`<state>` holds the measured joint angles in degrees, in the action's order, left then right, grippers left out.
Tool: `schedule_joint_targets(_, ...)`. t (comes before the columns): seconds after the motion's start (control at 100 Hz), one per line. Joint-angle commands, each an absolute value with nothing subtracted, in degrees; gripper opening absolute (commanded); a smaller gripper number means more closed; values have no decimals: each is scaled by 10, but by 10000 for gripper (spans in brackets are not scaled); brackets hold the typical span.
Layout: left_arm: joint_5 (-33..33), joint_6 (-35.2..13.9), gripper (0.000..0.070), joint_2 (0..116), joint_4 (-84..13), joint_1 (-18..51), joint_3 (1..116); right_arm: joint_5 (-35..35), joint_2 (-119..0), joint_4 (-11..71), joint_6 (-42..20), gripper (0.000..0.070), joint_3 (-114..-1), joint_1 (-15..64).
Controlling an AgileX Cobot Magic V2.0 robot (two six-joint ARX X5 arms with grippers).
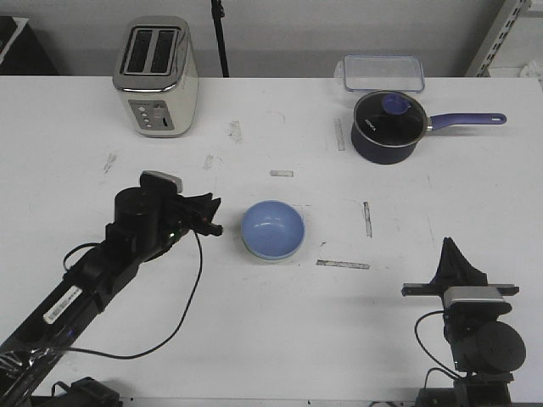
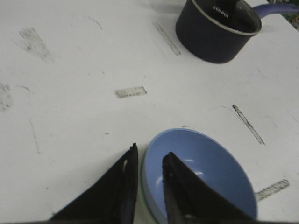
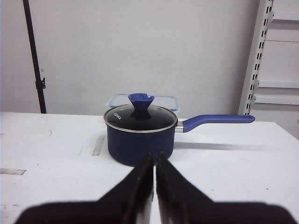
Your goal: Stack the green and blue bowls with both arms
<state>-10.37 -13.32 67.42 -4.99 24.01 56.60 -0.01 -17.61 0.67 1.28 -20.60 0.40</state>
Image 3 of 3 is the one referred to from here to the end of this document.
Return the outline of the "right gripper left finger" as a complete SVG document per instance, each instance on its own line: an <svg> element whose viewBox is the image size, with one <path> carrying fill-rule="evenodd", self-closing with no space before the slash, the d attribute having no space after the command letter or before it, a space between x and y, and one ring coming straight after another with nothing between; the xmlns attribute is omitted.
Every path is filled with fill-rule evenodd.
<svg viewBox="0 0 299 224"><path fill-rule="evenodd" d="M25 209L18 224L147 224L153 198L153 167L147 154L97 201L55 202Z"/></svg>

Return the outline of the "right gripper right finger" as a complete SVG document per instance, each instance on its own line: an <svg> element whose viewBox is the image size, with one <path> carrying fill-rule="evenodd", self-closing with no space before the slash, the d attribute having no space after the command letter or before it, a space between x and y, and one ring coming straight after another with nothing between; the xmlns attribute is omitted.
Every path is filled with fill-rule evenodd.
<svg viewBox="0 0 299 224"><path fill-rule="evenodd" d="M156 191L163 224L293 224L288 210L262 202L215 202L159 153Z"/></svg>

